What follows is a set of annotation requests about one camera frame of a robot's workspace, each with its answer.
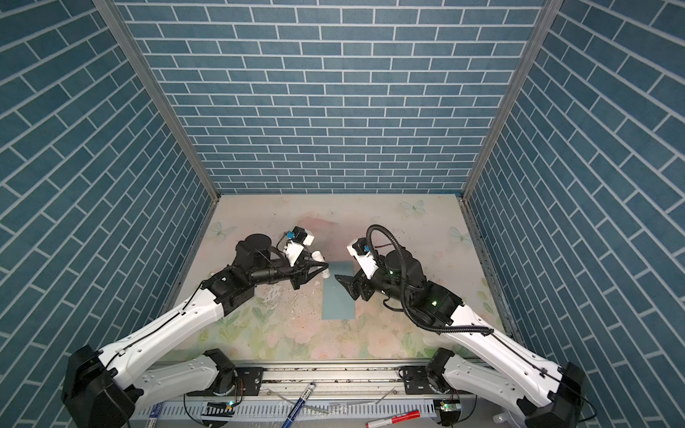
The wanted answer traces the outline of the white glue stick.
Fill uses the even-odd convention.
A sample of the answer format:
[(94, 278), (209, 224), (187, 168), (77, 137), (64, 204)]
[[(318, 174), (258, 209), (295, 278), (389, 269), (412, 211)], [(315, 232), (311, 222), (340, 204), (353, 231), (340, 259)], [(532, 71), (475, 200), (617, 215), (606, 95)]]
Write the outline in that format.
[(324, 279), (329, 279), (331, 276), (330, 269), (329, 269), (329, 264), (326, 262), (323, 254), (320, 251), (314, 251), (311, 254), (312, 260), (317, 262), (318, 267), (319, 267), (319, 274)]

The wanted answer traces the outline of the teal envelope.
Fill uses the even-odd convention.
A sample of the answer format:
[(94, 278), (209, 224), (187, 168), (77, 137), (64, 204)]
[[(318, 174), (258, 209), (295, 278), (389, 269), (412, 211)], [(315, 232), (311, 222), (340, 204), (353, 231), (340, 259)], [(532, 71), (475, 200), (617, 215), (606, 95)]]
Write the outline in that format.
[(351, 261), (336, 261), (329, 264), (330, 276), (323, 283), (322, 319), (353, 320), (355, 319), (355, 302), (346, 289), (335, 279), (335, 275), (351, 276)]

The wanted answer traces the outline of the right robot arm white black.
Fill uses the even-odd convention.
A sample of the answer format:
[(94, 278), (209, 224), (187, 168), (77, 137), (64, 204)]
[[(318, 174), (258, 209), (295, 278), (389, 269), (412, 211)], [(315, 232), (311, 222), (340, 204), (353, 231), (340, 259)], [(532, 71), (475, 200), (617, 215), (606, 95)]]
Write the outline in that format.
[(581, 423), (585, 373), (573, 363), (560, 367), (491, 326), (458, 295), (426, 278), (405, 250), (374, 255), (367, 244), (351, 244), (360, 265), (354, 276), (336, 280), (354, 300), (375, 294), (399, 303), (398, 310), (420, 328), (456, 342), (483, 360), (474, 365), (438, 349), (426, 366), (437, 392), (462, 390), (499, 405), (521, 427), (575, 427)]

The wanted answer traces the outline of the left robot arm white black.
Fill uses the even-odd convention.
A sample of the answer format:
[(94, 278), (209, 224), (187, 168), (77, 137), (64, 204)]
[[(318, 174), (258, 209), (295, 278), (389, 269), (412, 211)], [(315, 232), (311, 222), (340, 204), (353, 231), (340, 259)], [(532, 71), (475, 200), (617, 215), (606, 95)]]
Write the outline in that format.
[(62, 403), (78, 427), (124, 427), (140, 410), (189, 392), (224, 397), (241, 393), (237, 369), (219, 349), (176, 365), (154, 364), (187, 340), (249, 301), (259, 285), (289, 281), (294, 289), (329, 265), (314, 238), (295, 228), (283, 249), (264, 234), (252, 234), (235, 247), (234, 261), (201, 281), (189, 298), (139, 330), (95, 350), (86, 345), (68, 360)]

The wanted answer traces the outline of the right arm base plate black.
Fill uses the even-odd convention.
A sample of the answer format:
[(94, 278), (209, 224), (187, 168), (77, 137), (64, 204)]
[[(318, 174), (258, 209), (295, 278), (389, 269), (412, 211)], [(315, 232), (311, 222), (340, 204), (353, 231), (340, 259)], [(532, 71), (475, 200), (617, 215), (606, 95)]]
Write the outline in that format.
[(397, 372), (407, 395), (472, 394), (464, 387), (454, 388), (449, 384), (444, 367), (401, 366)]

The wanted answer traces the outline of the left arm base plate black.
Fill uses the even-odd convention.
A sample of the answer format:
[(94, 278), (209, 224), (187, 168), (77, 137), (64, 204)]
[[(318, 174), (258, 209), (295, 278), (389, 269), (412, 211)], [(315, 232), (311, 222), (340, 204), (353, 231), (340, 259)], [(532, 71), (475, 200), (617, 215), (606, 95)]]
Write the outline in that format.
[(217, 378), (203, 391), (189, 392), (190, 397), (258, 396), (262, 388), (263, 367), (237, 367), (219, 371)]

